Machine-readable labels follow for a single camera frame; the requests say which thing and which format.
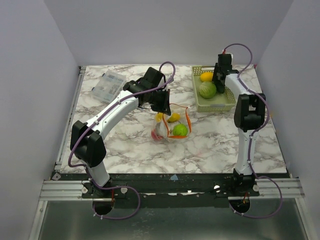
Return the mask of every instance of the plastic bag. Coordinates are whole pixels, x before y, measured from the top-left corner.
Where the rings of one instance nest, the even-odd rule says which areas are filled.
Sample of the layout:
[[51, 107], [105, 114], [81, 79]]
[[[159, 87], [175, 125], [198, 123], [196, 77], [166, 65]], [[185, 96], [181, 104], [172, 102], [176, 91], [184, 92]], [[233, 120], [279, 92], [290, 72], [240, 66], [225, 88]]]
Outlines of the plastic bag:
[[170, 103], [170, 109], [171, 116], [158, 112], [153, 118], [151, 137], [157, 142], [185, 139], [192, 132], [188, 107]]

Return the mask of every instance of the plastic basket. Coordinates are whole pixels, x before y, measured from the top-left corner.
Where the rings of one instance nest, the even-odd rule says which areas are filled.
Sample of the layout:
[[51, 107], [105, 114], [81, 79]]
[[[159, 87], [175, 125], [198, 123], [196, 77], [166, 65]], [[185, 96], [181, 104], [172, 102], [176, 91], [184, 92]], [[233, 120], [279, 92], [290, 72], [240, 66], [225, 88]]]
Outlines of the plastic basket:
[[225, 88], [224, 93], [217, 93], [213, 98], [206, 99], [199, 94], [199, 86], [202, 83], [200, 75], [207, 72], [214, 72], [213, 66], [193, 66], [192, 85], [196, 110], [198, 112], [225, 112], [230, 111], [235, 105], [234, 94], [229, 88]]

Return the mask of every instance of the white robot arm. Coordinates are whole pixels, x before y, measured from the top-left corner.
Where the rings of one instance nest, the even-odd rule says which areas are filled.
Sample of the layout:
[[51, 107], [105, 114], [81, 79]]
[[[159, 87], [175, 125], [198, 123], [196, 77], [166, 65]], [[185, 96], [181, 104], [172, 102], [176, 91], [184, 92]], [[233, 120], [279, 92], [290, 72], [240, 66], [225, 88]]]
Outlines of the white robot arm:
[[70, 149], [73, 150], [77, 141], [87, 131], [87, 134], [75, 147], [74, 154], [86, 166], [91, 177], [100, 187], [103, 187], [110, 179], [103, 162], [107, 154], [104, 139], [110, 130], [128, 113], [144, 103], [150, 103], [151, 109], [155, 112], [171, 115], [170, 90], [166, 89], [166, 86], [159, 86], [161, 82], [165, 82], [165, 75], [149, 67], [143, 77], [137, 81], [127, 82], [117, 98], [98, 115], [85, 123], [77, 121], [73, 124]]
[[218, 55], [218, 62], [215, 64], [212, 81], [219, 93], [225, 92], [225, 87], [229, 88], [237, 104], [234, 112], [234, 124], [239, 132], [238, 158], [233, 170], [232, 185], [252, 187], [255, 176], [249, 165], [254, 165], [253, 156], [255, 153], [257, 130], [265, 121], [265, 104], [248, 86], [238, 79], [239, 72], [232, 69], [232, 55], [222, 53]]

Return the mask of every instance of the plastic container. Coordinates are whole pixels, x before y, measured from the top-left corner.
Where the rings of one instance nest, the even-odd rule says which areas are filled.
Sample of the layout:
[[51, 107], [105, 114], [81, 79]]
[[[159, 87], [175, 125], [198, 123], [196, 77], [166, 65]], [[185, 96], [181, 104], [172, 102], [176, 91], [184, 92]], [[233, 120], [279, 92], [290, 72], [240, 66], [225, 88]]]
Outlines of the plastic container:
[[126, 76], [107, 71], [100, 77], [100, 81], [91, 93], [102, 102], [109, 104], [118, 96], [126, 81]]
[[214, 72], [213, 66], [193, 66], [192, 67], [192, 85], [198, 112], [225, 112], [230, 111], [235, 105], [234, 94], [229, 88], [225, 88], [224, 93], [216, 93], [213, 98], [203, 98], [199, 94], [199, 86], [202, 83], [200, 75], [207, 72]]

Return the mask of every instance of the white marble surface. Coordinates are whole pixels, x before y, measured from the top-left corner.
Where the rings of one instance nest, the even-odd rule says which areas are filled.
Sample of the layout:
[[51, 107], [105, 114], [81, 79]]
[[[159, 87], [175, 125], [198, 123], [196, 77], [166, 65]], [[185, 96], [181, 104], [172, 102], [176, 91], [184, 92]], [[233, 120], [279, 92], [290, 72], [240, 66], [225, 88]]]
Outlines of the white marble surface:
[[[106, 107], [91, 95], [99, 77], [107, 70], [127, 76], [127, 80], [142, 77], [150, 65], [88, 66], [73, 118], [87, 121]], [[170, 76], [172, 68], [162, 72]], [[242, 74], [249, 87], [261, 91], [255, 69]], [[109, 133], [104, 143], [107, 155], [104, 164], [109, 173], [232, 173], [237, 161], [238, 130], [234, 108], [224, 113], [198, 113], [191, 82], [191, 67], [177, 66], [174, 82], [170, 84], [170, 102], [190, 105], [191, 135], [182, 141], [155, 144], [150, 137], [155, 113], [136, 109], [122, 119]], [[62, 155], [62, 173], [84, 173], [83, 167], [70, 168], [70, 134]], [[271, 122], [259, 132], [254, 154], [258, 173], [285, 173], [286, 167]], [[80, 161], [73, 156], [72, 163]]]

